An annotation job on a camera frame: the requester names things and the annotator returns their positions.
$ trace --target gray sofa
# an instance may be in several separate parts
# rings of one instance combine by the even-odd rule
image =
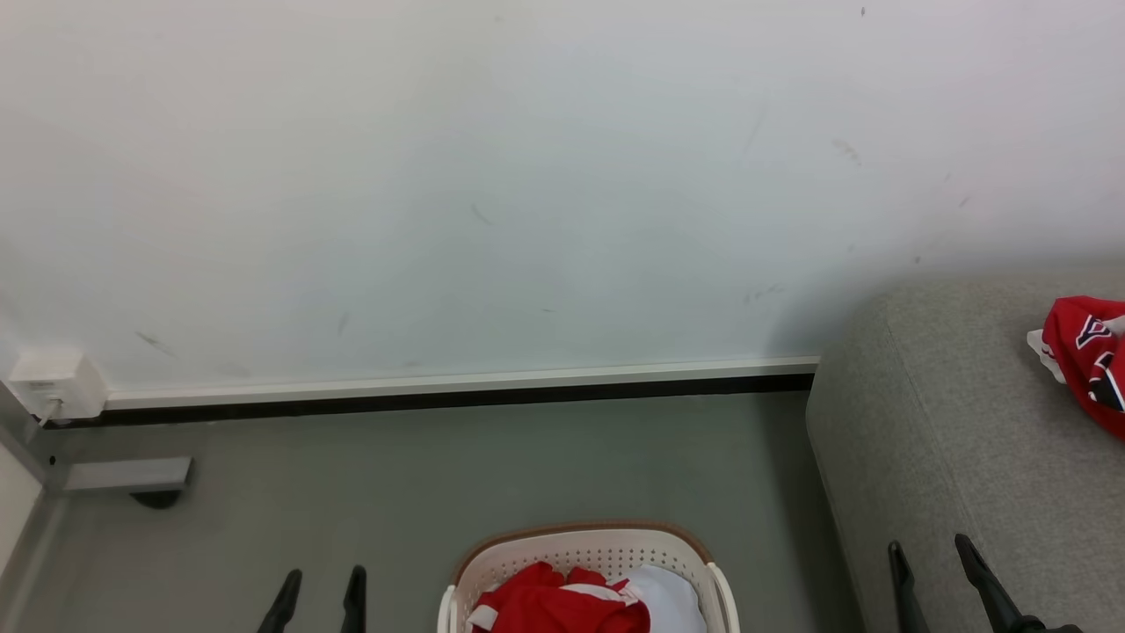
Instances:
[[[808,429],[867,633],[898,631],[898,540],[933,633],[990,631],[970,535],[1047,626],[1125,631],[1125,443],[1027,347],[1059,296],[1125,297],[1122,270],[907,286],[826,352]]]

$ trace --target brown basket rim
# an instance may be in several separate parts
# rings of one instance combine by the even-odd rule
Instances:
[[[678,537],[684,543],[691,545],[692,550],[699,554],[700,559],[703,560],[704,564],[714,562],[711,557],[711,552],[703,545],[703,542],[695,537],[694,534],[687,532],[683,527],[676,524],[656,522],[656,521],[606,521],[606,522],[574,522],[574,523],[559,523],[554,525],[544,525],[540,527],[531,527],[526,530],[516,530],[513,532],[507,532],[493,536],[487,541],[482,541],[469,553],[461,559],[461,564],[457,567],[457,572],[453,575],[453,586],[461,584],[461,577],[465,575],[465,570],[469,567],[469,563],[474,561],[478,555],[480,555],[485,550],[494,548],[502,543],[508,543],[512,541],[520,541],[522,539],[532,539],[536,536],[548,536],[551,534],[561,534],[565,532],[593,532],[597,530],[651,530],[656,532],[665,532],[673,536]]]

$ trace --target white laundry basket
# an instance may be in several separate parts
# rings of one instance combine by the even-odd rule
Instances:
[[[566,524],[482,543],[446,589],[438,633],[470,633],[465,621],[480,594],[536,561],[547,561],[562,573],[585,568],[611,584],[641,564],[674,571],[695,588],[708,633],[739,633],[735,597],[706,548],[681,527],[651,522]]]

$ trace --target electrical outlet box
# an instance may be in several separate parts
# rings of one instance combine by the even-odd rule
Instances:
[[[43,416],[52,400],[61,400],[62,407],[52,416],[55,421],[96,418],[106,407],[106,383],[78,351],[20,354],[8,387],[34,416]]]

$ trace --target power cord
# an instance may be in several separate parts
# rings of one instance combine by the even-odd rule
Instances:
[[[58,412],[62,408],[63,408],[63,401],[61,399],[52,398],[51,400],[48,400],[47,410],[44,412],[42,416],[39,416],[39,428],[45,427],[47,423],[51,422],[51,418],[54,418],[55,416],[58,415]]]

